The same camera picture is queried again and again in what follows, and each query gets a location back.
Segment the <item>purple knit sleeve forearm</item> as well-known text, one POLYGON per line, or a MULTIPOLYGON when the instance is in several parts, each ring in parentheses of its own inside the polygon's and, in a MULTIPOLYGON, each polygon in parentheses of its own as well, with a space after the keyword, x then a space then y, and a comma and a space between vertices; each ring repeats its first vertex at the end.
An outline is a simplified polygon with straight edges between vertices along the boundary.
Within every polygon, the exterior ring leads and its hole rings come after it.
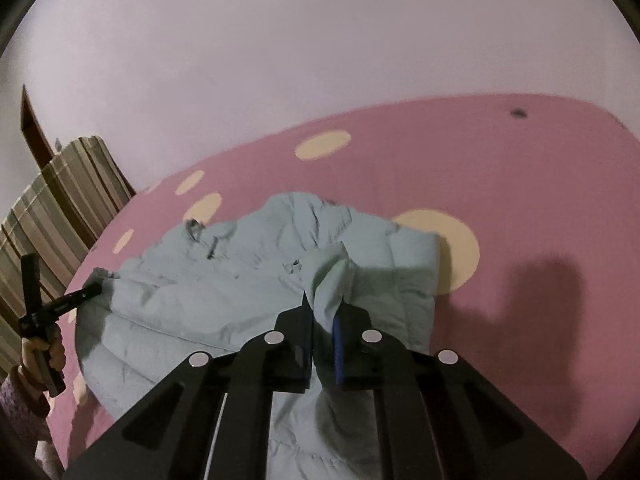
POLYGON ((43 385, 21 365, 1 385, 1 478, 61 479, 64 467, 52 441, 43 385))

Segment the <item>person's left hand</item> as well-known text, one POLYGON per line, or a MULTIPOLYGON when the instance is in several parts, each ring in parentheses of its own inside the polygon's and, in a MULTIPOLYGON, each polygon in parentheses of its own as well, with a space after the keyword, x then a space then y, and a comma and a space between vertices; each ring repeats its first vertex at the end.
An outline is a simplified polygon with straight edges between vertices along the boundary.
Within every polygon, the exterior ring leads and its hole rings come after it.
POLYGON ((18 374, 29 394, 38 399, 43 393, 50 398, 62 393, 65 390, 66 355, 60 328, 54 324, 47 329, 44 338, 23 338, 21 344, 18 374))

